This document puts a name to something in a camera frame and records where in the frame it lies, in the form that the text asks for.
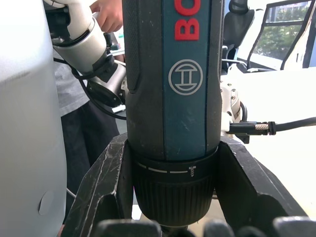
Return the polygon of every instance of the robotic arm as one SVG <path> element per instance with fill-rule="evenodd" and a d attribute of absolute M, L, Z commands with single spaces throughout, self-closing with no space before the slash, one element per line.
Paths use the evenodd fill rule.
<path fill-rule="evenodd" d="M 89 79 L 88 96 L 110 107 L 124 103 L 125 66 L 114 62 L 109 55 L 105 37 L 89 5 L 81 0 L 43 0 L 43 3 L 53 47 L 81 82 Z"/>

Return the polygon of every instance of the white marking line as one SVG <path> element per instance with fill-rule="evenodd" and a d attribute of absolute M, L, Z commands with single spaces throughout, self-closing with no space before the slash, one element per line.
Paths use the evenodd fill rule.
<path fill-rule="evenodd" d="M 184 174 L 188 173 L 188 171 L 170 171 L 170 174 Z"/>
<path fill-rule="evenodd" d="M 147 168 L 147 167 L 146 167 L 146 166 L 144 166 L 143 164 L 138 163 L 138 165 L 139 165 L 140 167 L 143 167 L 144 169 L 146 169 L 146 168 Z"/>
<path fill-rule="evenodd" d="M 153 169 L 153 168 L 148 168 L 148 169 L 154 172 L 158 172 L 158 173 L 167 173 L 167 171 L 165 170 L 159 170 L 159 169 Z"/>

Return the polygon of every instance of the black cable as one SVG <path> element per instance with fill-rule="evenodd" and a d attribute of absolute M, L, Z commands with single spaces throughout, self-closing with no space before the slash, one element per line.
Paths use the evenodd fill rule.
<path fill-rule="evenodd" d="M 87 90 L 87 87 L 85 86 L 84 82 L 83 82 L 83 77 L 79 75 L 79 73 L 77 72 L 77 70 L 72 67 L 69 63 L 67 63 L 65 60 L 62 60 L 62 59 L 58 59 L 58 58 L 54 58 L 54 62 L 57 62 L 57 63 L 62 63 L 62 64 L 66 64 L 68 65 L 71 70 L 72 70 L 72 73 L 74 74 L 74 76 L 79 80 L 80 82 L 80 85 L 82 86 L 83 88 L 83 91 L 86 93 L 87 97 L 89 98 L 89 100 L 100 110 L 102 111 L 103 113 L 111 116 L 111 117 L 114 117 L 115 119 L 121 119 L 121 120 L 126 120 L 126 117 L 123 117 L 123 116 L 119 116 L 119 115 L 116 115 L 114 113 L 111 113 L 110 111 L 106 110 L 105 108 L 103 108 L 94 98 L 92 98 L 92 96 L 90 95 L 89 91 Z"/>
<path fill-rule="evenodd" d="M 242 118 L 241 118 L 241 121 L 247 121 L 247 119 L 248 119 L 248 110 L 247 110 L 247 107 L 246 107 L 242 102 L 240 102 L 240 107 L 241 107 L 241 110 L 242 110 Z"/>
<path fill-rule="evenodd" d="M 316 117 L 298 120 L 294 122 L 276 124 L 276 132 L 287 131 L 296 129 L 299 127 L 315 126 Z"/>

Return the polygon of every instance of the human hand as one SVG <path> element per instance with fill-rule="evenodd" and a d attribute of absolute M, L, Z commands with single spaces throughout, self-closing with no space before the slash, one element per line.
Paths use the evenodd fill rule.
<path fill-rule="evenodd" d="M 96 20 L 103 32 L 115 32 L 123 26 L 122 0 L 97 0 L 90 8 L 92 13 L 99 12 Z"/>

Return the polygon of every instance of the white surface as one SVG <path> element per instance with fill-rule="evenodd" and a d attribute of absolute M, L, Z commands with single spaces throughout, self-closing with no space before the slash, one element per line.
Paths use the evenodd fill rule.
<path fill-rule="evenodd" d="M 316 117 L 316 68 L 237 75 L 249 121 Z M 250 153 L 270 169 L 305 212 L 316 217 L 316 126 L 252 136 Z"/>

